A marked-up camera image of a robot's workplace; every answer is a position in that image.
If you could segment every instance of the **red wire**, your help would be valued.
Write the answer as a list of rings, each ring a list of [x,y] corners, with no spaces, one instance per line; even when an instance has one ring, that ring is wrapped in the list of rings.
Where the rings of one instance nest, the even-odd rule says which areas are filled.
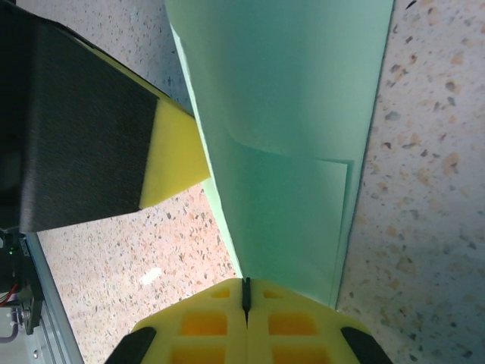
[[[7,296],[5,297],[5,299],[0,302],[0,307],[3,307],[8,302],[8,300],[10,299],[10,297],[12,297],[12,294],[14,294],[15,289],[17,289],[17,287],[18,287],[18,284],[14,284],[10,292],[7,293]]]

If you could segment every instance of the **green paper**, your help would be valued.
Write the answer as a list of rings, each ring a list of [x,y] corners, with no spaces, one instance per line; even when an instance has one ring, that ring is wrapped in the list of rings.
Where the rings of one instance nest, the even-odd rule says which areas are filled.
[[[245,276],[335,305],[392,6],[167,1]]]

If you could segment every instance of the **paper sheet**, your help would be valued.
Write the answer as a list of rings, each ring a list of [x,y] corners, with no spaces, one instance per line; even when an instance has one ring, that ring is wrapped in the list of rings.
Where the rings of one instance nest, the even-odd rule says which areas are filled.
[[[335,305],[392,6],[167,2],[245,276]]]

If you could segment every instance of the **speckled floor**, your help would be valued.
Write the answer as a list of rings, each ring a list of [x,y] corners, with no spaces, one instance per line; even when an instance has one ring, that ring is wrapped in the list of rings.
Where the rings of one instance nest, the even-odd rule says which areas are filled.
[[[21,6],[189,108],[163,2]],[[395,364],[485,362],[485,2],[397,0],[338,310]],[[140,318],[234,276],[201,187],[40,234],[86,363]]]

